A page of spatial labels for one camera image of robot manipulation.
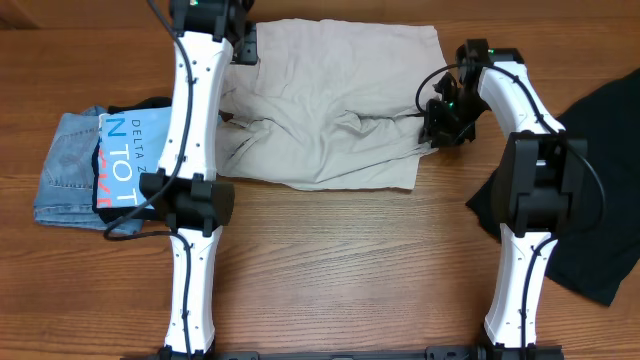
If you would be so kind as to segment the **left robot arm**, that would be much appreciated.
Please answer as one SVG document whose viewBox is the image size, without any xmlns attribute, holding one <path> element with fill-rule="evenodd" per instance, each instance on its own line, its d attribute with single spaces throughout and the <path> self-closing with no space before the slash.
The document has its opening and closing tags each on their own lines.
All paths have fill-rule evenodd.
<svg viewBox="0 0 640 360">
<path fill-rule="evenodd" d="M 234 207 L 234 187 L 216 178 L 215 139 L 227 68 L 258 61 L 250 1 L 173 1 L 164 20 L 175 48 L 169 129 L 140 188 L 173 253 L 170 323 L 159 359 L 211 359 L 215 255 Z"/>
</svg>

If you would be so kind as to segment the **beige khaki shorts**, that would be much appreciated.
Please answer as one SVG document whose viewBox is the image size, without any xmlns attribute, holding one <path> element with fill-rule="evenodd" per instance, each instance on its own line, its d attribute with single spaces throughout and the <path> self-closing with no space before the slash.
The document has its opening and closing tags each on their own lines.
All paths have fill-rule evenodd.
<svg viewBox="0 0 640 360">
<path fill-rule="evenodd" d="M 220 175 L 298 190 L 415 186 L 416 102 L 445 59 L 432 26 L 301 19 L 257 27 L 258 62 L 225 74 Z"/>
</svg>

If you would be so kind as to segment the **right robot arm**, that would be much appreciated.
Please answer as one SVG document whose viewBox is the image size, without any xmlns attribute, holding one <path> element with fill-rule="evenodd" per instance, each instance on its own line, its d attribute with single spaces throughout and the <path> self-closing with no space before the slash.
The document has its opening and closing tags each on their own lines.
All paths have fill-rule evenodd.
<svg viewBox="0 0 640 360">
<path fill-rule="evenodd" d="M 500 226 L 496 289 L 484 337 L 472 346 L 434 346 L 429 359 L 561 359 L 559 346 L 536 343 L 536 313 L 547 263 L 578 207 L 591 166 L 587 144 L 571 139 L 550 115 L 515 48 L 469 39 L 455 63 L 428 75 L 436 97 L 415 101 L 424 118 L 419 141 L 432 148 L 475 138 L 475 122 L 492 111 L 507 139 L 491 190 Z"/>
</svg>

